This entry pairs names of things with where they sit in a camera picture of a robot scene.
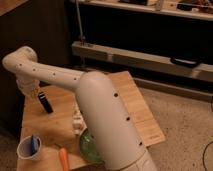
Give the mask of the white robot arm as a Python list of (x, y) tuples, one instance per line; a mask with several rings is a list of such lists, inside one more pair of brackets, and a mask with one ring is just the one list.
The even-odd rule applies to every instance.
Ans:
[(157, 171), (118, 90), (107, 75), (41, 64), (36, 52), (28, 46), (6, 55), (2, 64), (16, 75), (22, 91), (30, 90), (39, 80), (75, 93), (107, 170)]

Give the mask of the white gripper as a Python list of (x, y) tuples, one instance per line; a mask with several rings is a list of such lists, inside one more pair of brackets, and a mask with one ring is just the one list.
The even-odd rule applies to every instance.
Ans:
[(81, 112), (78, 107), (75, 107), (74, 114), (73, 114), (73, 127), (75, 129), (82, 128), (82, 116)]

